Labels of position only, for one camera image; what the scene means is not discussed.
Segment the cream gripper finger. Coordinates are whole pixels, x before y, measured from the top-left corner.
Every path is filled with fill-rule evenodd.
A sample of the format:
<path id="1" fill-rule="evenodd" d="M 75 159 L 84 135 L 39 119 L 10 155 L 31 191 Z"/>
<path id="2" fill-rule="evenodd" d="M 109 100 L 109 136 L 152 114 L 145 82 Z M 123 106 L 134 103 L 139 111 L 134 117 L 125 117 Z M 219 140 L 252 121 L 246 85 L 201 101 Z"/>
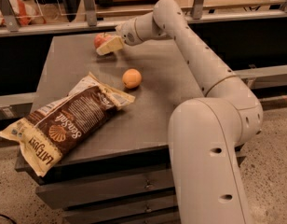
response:
<path id="1" fill-rule="evenodd" d="M 124 42 L 120 36 L 113 36 L 109 38 L 107 41 L 103 42 L 97 49 L 97 53 L 99 55 L 106 55 L 108 53 L 117 51 L 122 49 L 124 46 Z"/>

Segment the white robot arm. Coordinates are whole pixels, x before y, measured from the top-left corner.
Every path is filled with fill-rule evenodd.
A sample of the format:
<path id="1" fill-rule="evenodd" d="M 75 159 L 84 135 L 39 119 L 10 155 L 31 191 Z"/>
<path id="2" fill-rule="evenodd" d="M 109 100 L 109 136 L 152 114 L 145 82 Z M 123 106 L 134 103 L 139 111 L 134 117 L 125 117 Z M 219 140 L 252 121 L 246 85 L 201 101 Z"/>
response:
<path id="1" fill-rule="evenodd" d="M 116 27 L 104 55 L 164 35 L 172 38 L 202 91 L 171 114 L 168 143 L 182 224 L 253 224 L 236 147 L 261 131 L 263 108 L 250 88 L 189 28 L 173 0 Z"/>

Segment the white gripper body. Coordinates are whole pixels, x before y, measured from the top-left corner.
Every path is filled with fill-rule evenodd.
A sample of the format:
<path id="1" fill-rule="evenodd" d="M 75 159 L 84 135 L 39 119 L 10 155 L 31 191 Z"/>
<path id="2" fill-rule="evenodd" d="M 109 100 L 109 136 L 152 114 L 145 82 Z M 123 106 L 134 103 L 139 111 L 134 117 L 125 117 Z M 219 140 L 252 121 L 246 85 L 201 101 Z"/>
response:
<path id="1" fill-rule="evenodd" d="M 116 27 L 116 34 L 121 36 L 123 41 L 130 46 L 135 46 L 140 43 L 140 38 L 136 33 L 135 24 L 136 19 L 133 18 L 119 24 Z"/>

